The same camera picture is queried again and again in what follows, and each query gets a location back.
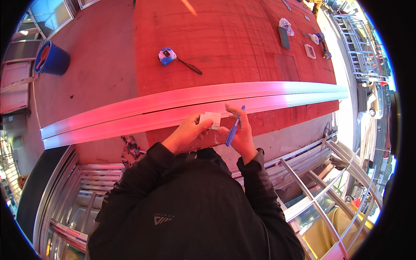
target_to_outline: ground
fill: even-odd
[[[35,82],[35,93],[30,88],[30,104],[34,113],[27,120],[27,133],[23,136],[25,148],[18,151],[22,172],[30,172],[43,152],[40,127],[100,106],[140,96],[132,54],[133,17],[131,1],[100,1],[79,11],[75,20],[53,37],[53,43],[71,53],[72,60],[62,77],[41,74]],[[356,120],[357,86],[348,60],[345,59],[345,47],[329,18],[322,13],[318,17],[318,24],[332,53],[337,84],[349,86],[349,98],[340,102],[339,111],[335,113],[256,136],[255,145],[265,150],[266,160],[321,139],[328,123],[334,130],[338,129],[338,139],[348,147],[355,150],[360,146],[361,131]],[[35,95],[37,113],[34,109]],[[146,133],[134,134],[134,137],[141,149],[149,147]],[[77,144],[75,148],[80,154],[80,163],[118,163],[123,146],[122,140],[114,137]],[[235,151],[225,145],[216,146],[215,150],[231,170],[236,169],[238,155]]]

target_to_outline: white plastic bag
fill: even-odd
[[[292,27],[290,26],[290,22],[286,20],[285,18],[280,19],[279,26],[283,27],[287,31],[287,35],[294,36],[295,32],[293,31]]]
[[[314,35],[314,34],[308,34],[309,35],[309,37],[311,38],[311,40],[316,44],[316,45],[319,45],[319,38],[318,38],[318,36],[316,36],[316,35]]]

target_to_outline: parked car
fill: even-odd
[[[381,119],[383,117],[384,102],[381,85],[378,82],[371,82],[369,83],[368,87],[370,87],[371,91],[369,100],[373,100],[369,109],[370,116],[374,117],[375,119]]]

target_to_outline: red work table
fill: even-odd
[[[303,81],[336,84],[331,60],[322,58],[303,32],[320,32],[311,10],[297,0],[154,0],[136,3],[134,46],[139,96],[213,84],[255,81]],[[286,18],[294,36],[290,50],[280,44],[277,27]],[[306,55],[305,44],[317,58]],[[198,75],[174,60],[163,66],[157,58],[171,48],[183,61],[198,67]],[[339,109],[337,100],[249,114],[253,136],[299,124]],[[234,121],[221,119],[230,128]],[[151,146],[177,127],[148,131]],[[195,140],[186,150],[225,143],[217,131]]]

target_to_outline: right hand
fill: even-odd
[[[239,107],[231,106],[230,104],[225,104],[225,109],[232,113],[229,118],[232,118],[234,121],[237,119],[237,116],[240,116],[240,123],[237,127],[237,131],[231,142],[231,146],[236,150],[243,159],[244,165],[248,164],[258,153],[254,148],[253,136],[251,135],[251,126],[248,123],[247,113]],[[227,137],[230,130],[224,126],[221,126],[217,130],[223,137]]]

